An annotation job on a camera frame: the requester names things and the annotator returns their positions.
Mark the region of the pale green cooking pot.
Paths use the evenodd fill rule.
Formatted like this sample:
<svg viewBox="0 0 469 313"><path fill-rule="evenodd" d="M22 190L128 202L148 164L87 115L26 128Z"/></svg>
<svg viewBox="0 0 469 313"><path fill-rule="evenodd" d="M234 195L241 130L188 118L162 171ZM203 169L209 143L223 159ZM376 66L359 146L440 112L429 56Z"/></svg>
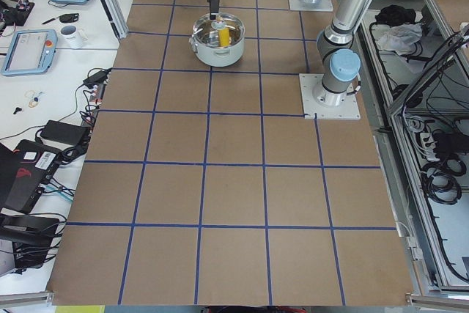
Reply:
<svg viewBox="0 0 469 313"><path fill-rule="evenodd" d="M227 67L237 62L245 50L245 38L238 44L225 48L209 48L196 44L189 38L192 50L197 58L212 67Z"/></svg>

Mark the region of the yellow corn cob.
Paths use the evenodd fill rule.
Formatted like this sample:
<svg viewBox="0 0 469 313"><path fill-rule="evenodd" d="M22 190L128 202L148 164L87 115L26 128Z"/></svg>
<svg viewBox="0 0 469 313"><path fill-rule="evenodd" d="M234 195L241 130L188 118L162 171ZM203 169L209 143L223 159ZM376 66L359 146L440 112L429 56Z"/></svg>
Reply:
<svg viewBox="0 0 469 313"><path fill-rule="evenodd" d="M218 38L219 38L219 46L220 47L229 46L230 45L229 28L225 27L223 29L218 30Z"/></svg>

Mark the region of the black laptop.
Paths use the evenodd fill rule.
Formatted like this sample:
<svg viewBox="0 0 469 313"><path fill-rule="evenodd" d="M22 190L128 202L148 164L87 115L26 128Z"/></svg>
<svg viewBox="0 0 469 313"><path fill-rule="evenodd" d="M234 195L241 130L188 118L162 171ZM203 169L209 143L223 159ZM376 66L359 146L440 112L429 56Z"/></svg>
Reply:
<svg viewBox="0 0 469 313"><path fill-rule="evenodd" d="M13 171L15 179L7 192L4 207L28 214L59 168L62 151L25 139L22 139L13 151L7 151L13 157L6 165L7 171Z"/></svg>

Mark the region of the white mug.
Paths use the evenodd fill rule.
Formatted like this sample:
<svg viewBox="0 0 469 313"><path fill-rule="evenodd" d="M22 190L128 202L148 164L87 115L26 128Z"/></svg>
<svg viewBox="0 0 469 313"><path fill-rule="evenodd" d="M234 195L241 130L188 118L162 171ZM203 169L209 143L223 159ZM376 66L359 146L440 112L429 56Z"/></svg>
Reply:
<svg viewBox="0 0 469 313"><path fill-rule="evenodd" d="M72 49L83 48L88 41L85 31L73 25L62 27L60 34Z"/></svg>

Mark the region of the black pen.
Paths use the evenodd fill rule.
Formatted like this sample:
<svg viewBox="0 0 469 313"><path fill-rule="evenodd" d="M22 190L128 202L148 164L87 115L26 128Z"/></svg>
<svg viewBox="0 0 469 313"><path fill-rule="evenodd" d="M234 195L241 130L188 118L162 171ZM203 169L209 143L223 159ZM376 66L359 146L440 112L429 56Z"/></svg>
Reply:
<svg viewBox="0 0 469 313"><path fill-rule="evenodd" d="M42 25L46 25L46 24L48 24L48 23L50 23L50 22L52 22L52 21L55 21L55 20L58 19L58 18L59 18L59 17L55 17L55 18L48 19L48 20L42 22L41 24L42 24Z"/></svg>

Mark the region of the black power brick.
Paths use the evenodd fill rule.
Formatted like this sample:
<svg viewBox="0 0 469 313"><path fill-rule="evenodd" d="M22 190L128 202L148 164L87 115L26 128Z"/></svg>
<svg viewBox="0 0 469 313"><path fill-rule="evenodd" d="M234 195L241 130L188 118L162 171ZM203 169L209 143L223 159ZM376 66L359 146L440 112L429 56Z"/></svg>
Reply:
<svg viewBox="0 0 469 313"><path fill-rule="evenodd" d="M80 144L89 135L89 128L65 122L49 120L40 132L43 139L63 144Z"/></svg>

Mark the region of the black cloth bundle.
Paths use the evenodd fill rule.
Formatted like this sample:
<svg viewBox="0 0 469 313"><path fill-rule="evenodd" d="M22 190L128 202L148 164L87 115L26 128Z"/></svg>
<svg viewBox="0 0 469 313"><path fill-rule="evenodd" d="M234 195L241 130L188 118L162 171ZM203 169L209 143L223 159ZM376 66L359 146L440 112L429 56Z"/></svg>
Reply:
<svg viewBox="0 0 469 313"><path fill-rule="evenodd" d="M381 9L375 16L376 23L388 26L401 26L416 23L416 11L399 5L389 5Z"/></svg>

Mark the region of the black power adapter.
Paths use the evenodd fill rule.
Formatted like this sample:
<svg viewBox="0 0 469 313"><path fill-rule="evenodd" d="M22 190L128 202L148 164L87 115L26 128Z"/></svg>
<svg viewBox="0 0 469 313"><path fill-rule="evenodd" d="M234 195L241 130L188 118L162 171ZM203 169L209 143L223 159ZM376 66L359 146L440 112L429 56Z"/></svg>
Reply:
<svg viewBox="0 0 469 313"><path fill-rule="evenodd" d="M88 88L92 88L94 85L102 84L104 81L108 79L108 74L111 72L110 69L102 69L98 70L96 73L88 76L83 80L84 86Z"/></svg>

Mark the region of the near blue teach pendant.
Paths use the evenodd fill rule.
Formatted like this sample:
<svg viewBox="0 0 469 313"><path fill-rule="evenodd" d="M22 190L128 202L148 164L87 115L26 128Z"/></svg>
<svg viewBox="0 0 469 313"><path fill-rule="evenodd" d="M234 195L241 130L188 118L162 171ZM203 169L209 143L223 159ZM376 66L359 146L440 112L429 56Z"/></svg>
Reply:
<svg viewBox="0 0 469 313"><path fill-rule="evenodd" d="M57 40L57 33L53 29L14 33L1 74L27 76L45 73L52 64Z"/></svg>

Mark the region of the white crumpled cloth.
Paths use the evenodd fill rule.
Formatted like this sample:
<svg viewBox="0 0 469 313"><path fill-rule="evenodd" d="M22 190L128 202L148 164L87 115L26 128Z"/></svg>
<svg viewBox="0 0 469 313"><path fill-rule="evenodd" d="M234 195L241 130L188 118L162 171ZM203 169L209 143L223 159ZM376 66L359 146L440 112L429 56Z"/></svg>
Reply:
<svg viewBox="0 0 469 313"><path fill-rule="evenodd" d="M422 34L420 24L394 26L377 40L377 47L384 51L394 51L398 55L411 54Z"/></svg>

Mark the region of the glass pot lid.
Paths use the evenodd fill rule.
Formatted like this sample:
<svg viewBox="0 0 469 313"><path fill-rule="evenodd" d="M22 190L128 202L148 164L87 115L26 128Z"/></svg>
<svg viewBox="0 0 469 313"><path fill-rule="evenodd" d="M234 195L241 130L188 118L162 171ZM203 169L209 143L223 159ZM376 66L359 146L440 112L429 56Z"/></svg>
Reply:
<svg viewBox="0 0 469 313"><path fill-rule="evenodd" d="M210 20L210 15L200 17L193 25L192 41L209 48L225 48L219 46L218 30L229 28L230 45L240 43L245 37L245 25L236 16L221 12L215 20Z"/></svg>

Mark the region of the brown paper table cover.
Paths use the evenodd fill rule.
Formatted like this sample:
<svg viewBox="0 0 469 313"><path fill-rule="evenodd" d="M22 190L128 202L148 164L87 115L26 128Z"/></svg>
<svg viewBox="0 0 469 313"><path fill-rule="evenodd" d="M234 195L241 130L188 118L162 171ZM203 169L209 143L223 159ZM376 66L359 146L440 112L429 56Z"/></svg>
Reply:
<svg viewBox="0 0 469 313"><path fill-rule="evenodd" d="M331 14L221 0L235 64L189 43L206 0L133 0L48 283L69 305L400 306L412 289L367 118L306 119Z"/></svg>

